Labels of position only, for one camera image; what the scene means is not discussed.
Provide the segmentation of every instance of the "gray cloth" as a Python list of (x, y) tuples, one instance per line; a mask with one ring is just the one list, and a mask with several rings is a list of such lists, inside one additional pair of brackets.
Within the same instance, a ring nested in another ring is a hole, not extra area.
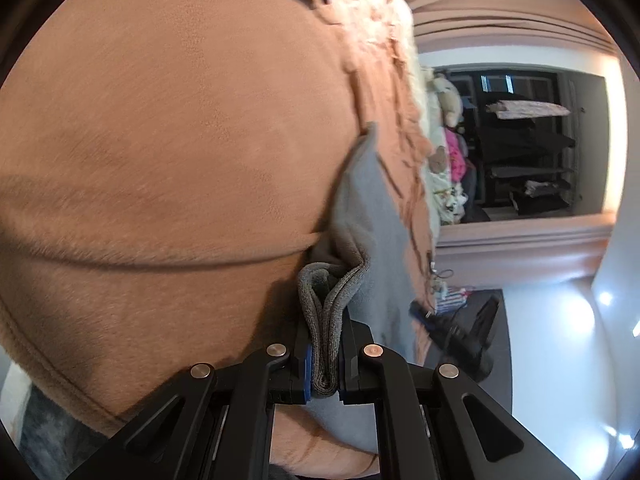
[(313, 347), (307, 409), (339, 440), (377, 451), (372, 406), (344, 406), (338, 386), (342, 313), (366, 323), (376, 343), (408, 362), (415, 359), (409, 305), (414, 288), (404, 263), (407, 229), (388, 195), (376, 154), (376, 132), (354, 150), (338, 184), (327, 236), (312, 251), (314, 263), (298, 275), (300, 303)]

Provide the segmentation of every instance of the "metal screw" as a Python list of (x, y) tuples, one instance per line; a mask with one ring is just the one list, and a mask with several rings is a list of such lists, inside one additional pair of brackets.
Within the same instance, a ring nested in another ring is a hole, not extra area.
[(280, 357), (287, 353), (287, 347), (280, 343), (274, 343), (267, 346), (267, 354), (271, 357)]
[(191, 367), (191, 377), (194, 379), (204, 379), (211, 373), (211, 367), (204, 363)]
[(450, 364), (443, 364), (438, 370), (440, 371), (440, 375), (447, 379), (455, 379), (460, 373), (456, 366)]
[(380, 345), (367, 345), (364, 347), (364, 353), (369, 357), (380, 357), (383, 351)]

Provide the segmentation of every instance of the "pink curtain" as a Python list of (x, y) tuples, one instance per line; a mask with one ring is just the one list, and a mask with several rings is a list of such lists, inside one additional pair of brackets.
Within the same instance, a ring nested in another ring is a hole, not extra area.
[(420, 52), (459, 46), (543, 44), (615, 54), (580, 0), (406, 0)]
[(613, 214), (443, 226), (436, 269), (449, 285), (493, 287), (593, 276)]

